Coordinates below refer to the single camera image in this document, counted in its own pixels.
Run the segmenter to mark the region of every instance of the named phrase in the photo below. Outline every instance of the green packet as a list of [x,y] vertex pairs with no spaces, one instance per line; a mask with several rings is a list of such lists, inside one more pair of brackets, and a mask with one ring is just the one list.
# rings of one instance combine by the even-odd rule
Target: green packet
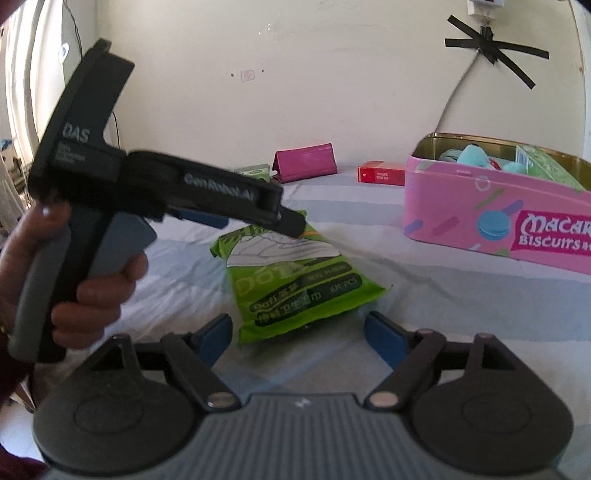
[[249,225],[219,237],[211,252],[226,260],[244,320],[240,344],[282,335],[386,292],[309,224],[297,239]]

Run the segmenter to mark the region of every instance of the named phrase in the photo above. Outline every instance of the magenta label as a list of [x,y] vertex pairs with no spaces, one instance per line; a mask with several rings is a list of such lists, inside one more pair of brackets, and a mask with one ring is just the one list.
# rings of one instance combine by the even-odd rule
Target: magenta label
[[591,216],[522,210],[511,250],[591,255]]

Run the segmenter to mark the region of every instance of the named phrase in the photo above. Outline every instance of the black wire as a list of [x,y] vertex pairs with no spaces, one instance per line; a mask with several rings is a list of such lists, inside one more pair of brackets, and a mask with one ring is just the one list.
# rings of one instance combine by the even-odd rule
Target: black wire
[[119,124],[117,123],[117,117],[115,116],[115,112],[111,112],[111,114],[115,119],[115,129],[117,130],[117,148],[121,148],[121,144],[119,143]]
[[78,24],[76,23],[76,19],[74,18],[74,14],[72,13],[72,10],[70,9],[70,5],[68,5],[68,0],[63,0],[63,3],[64,3],[64,7],[66,7],[66,10],[68,10],[68,13],[70,14],[72,21],[74,22],[74,33],[76,34],[76,41],[78,42],[78,50],[80,52],[80,58],[82,59],[82,40],[80,39],[80,31],[78,30]]
[[[76,19],[74,17],[74,14],[72,13],[72,10],[70,9],[70,5],[68,5],[68,0],[63,0],[63,3],[64,7],[66,7],[66,10],[68,10],[68,13],[70,14],[72,21],[74,22],[74,33],[76,34],[76,42],[78,43],[80,59],[82,59],[82,40],[80,39],[80,31],[78,30],[78,24],[76,23]],[[117,130],[117,147],[121,148],[121,142],[119,141],[119,124],[117,123],[117,117],[115,116],[115,112],[111,112],[111,115],[113,115],[113,118],[115,119],[115,129]]]

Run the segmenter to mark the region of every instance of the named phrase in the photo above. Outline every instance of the person's left hand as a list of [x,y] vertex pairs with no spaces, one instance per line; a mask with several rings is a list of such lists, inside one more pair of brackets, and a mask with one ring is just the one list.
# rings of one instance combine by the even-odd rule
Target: person's left hand
[[[0,255],[0,322],[8,332],[12,331],[18,299],[38,247],[60,233],[71,214],[67,202],[45,209],[34,206],[4,245]],[[131,298],[136,281],[147,271],[148,259],[142,253],[133,257],[118,275],[80,283],[77,302],[60,303],[51,312],[56,327],[54,341],[66,348],[82,349],[100,340],[105,327],[119,319],[121,304]]]

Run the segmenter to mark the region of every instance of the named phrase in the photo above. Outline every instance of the magenta pouch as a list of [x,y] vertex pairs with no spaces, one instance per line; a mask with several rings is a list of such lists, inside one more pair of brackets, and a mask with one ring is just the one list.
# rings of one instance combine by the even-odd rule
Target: magenta pouch
[[332,144],[276,152],[273,170],[281,183],[333,175],[337,168]]

